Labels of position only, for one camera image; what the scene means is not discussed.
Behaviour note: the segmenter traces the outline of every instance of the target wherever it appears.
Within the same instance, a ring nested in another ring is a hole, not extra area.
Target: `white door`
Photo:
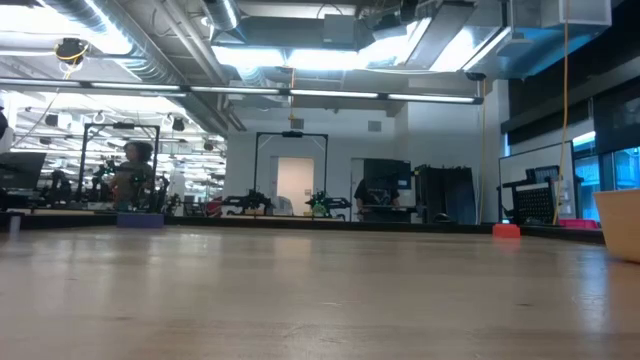
[[[313,166],[311,158],[278,158],[278,196],[291,201],[294,215],[310,210],[305,202],[313,193]]]

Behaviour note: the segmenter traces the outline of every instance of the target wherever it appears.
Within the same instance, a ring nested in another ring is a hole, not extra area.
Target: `monitor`
[[[0,154],[0,187],[33,190],[38,186],[46,153]]]

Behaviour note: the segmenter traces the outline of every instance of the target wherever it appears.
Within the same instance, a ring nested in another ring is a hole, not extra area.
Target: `cardboard box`
[[[640,190],[599,192],[595,197],[609,253],[640,262]]]

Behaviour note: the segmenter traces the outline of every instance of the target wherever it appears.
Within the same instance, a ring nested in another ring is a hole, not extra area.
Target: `person in black shirt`
[[[398,198],[400,194],[396,189],[377,189],[367,187],[366,181],[362,179],[356,193],[353,196],[356,198],[356,205],[358,206],[358,214],[366,212],[366,205],[378,205],[378,206],[400,206]]]
[[[2,113],[2,110],[4,110],[4,105],[0,100],[0,139],[4,137],[5,131],[9,128],[9,121]]]

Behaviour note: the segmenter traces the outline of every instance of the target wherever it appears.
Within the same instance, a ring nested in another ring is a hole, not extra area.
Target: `pink object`
[[[598,223],[593,220],[580,220],[580,219],[559,219],[560,226],[573,228],[573,229],[600,229]]]

